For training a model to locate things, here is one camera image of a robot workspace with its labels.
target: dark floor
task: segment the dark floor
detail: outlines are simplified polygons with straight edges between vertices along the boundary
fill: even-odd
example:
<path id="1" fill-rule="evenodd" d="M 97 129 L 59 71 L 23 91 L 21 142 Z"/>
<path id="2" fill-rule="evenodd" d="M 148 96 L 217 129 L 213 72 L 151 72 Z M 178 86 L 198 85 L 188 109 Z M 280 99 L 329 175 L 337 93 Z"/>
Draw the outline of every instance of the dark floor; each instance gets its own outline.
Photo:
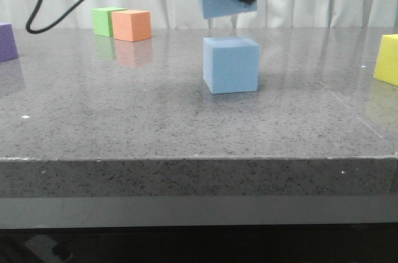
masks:
<path id="1" fill-rule="evenodd" d="M 61 257 L 67 258 L 70 252 L 69 263 L 398 263 L 398 224 L 97 229 L 63 234 L 53 230 L 36 234 L 3 232 L 0 263 L 67 261 L 53 256 L 47 243 L 63 246 Z M 40 251 L 25 247 L 33 241 Z M 43 259 L 44 253 L 52 257 Z"/>

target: foam cube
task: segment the foam cube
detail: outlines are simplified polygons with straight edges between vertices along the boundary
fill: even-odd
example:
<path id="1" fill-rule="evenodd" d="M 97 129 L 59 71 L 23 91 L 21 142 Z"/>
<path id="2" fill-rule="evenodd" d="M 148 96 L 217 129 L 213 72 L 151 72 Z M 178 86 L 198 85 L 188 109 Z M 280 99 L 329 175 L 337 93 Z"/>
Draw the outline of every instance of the foam cube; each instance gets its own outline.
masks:
<path id="1" fill-rule="evenodd" d="M 239 0 L 199 0 L 199 3 L 205 19 L 257 10 L 256 2 L 248 5 Z"/>
<path id="2" fill-rule="evenodd" d="M 213 94 L 257 91 L 260 46 L 247 37 L 203 39 L 203 79 Z"/>
<path id="3" fill-rule="evenodd" d="M 382 36 L 373 77 L 398 86 L 398 34 Z"/>
<path id="4" fill-rule="evenodd" d="M 0 62 L 18 58 L 11 24 L 0 22 Z"/>
<path id="5" fill-rule="evenodd" d="M 113 36 L 124 41 L 140 41 L 152 37 L 149 11 L 112 12 Z"/>
<path id="6" fill-rule="evenodd" d="M 106 7 L 92 9 L 91 15 L 93 18 L 94 34 L 112 37 L 113 28 L 111 13 L 122 10 L 126 10 L 126 8 Z"/>

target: blue cube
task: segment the blue cube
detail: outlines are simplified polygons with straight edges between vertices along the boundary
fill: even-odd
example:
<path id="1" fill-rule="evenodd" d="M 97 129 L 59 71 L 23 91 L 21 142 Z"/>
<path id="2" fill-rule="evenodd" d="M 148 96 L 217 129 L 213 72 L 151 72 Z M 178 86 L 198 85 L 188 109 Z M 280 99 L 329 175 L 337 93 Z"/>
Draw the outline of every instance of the blue cube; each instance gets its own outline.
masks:
<path id="1" fill-rule="evenodd" d="M 239 0 L 199 0 L 199 3 L 205 19 L 257 10 L 257 2 L 248 5 Z"/>
<path id="2" fill-rule="evenodd" d="M 257 91 L 260 46 L 247 37 L 203 39 L 203 79 L 213 94 Z"/>

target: orange cube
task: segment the orange cube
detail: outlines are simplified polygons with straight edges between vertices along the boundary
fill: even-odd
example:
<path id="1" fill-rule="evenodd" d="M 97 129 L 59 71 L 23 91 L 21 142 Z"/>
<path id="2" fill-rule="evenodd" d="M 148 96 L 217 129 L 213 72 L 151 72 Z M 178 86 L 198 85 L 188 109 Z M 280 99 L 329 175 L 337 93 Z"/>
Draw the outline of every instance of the orange cube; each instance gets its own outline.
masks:
<path id="1" fill-rule="evenodd" d="M 152 37 L 149 11 L 113 11 L 112 25 L 115 39 L 134 42 Z"/>

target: gray speckled countertop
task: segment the gray speckled countertop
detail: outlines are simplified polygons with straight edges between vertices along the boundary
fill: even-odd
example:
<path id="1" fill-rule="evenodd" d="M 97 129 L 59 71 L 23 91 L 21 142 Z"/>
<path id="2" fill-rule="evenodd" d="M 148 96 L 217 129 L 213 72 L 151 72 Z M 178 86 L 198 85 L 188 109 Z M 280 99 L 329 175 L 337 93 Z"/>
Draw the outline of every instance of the gray speckled countertop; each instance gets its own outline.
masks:
<path id="1" fill-rule="evenodd" d="M 20 57 L 0 63 L 3 200 L 397 194 L 398 87 L 372 78 L 396 29 L 15 33 Z M 212 95 L 203 38 L 234 35 L 261 47 L 259 91 Z"/>

